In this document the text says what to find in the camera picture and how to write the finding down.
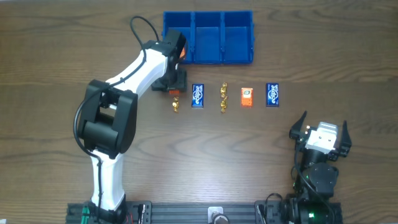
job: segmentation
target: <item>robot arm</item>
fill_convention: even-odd
[[[97,211],[96,216],[106,222],[122,223],[126,216],[123,154],[136,133],[138,99],[150,85],[153,90],[160,91],[186,90],[186,73],[178,68],[180,56],[185,55],[185,44],[186,39],[180,32],[169,30],[162,42],[150,40],[144,44],[138,58],[119,75],[106,82],[93,80],[86,89],[86,105],[81,109],[78,137],[84,141],[85,149],[93,154],[94,193],[89,209]],[[139,67],[144,50],[146,61]],[[132,77],[107,87],[138,67]],[[111,108],[115,114],[102,113],[100,108]],[[97,157],[102,161],[100,166]]]

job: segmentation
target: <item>blue container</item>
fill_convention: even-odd
[[[183,63],[253,62],[252,11],[164,12],[163,38],[169,29],[182,32],[188,51]]]

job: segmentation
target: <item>tabletop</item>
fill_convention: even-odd
[[[163,11],[253,10],[250,65],[181,65],[188,85],[205,84],[205,107],[190,94],[146,91],[125,153],[128,200],[254,202],[292,193],[291,125],[348,122],[353,147],[332,202],[345,223],[398,222],[398,2],[329,0],[145,0],[0,2],[0,219],[63,223],[67,203],[93,193],[90,158],[72,133],[92,79],[125,69],[140,47],[129,20],[162,31]],[[154,39],[143,22],[142,40]],[[228,108],[220,113],[220,87]],[[267,108],[265,85],[279,83]],[[254,89],[252,108],[240,89]]]

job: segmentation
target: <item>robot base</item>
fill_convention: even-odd
[[[133,223],[138,223],[138,206],[146,205],[144,223],[192,223],[207,224],[208,208],[223,207],[224,214],[232,224],[264,224],[257,212],[258,205],[264,205],[265,201],[255,203],[151,203],[151,202],[127,202],[127,210],[132,214]],[[279,201],[268,201],[267,222],[269,224],[288,224],[281,220]],[[85,204],[68,204],[66,223],[82,223],[82,211]],[[343,224],[339,203],[332,203],[336,208],[335,224]],[[95,217],[89,217],[86,223],[96,223]]]

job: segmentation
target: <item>blue plastic bin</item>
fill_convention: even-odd
[[[183,63],[251,63],[254,55],[252,11],[164,12],[163,38],[182,32],[188,51]]]

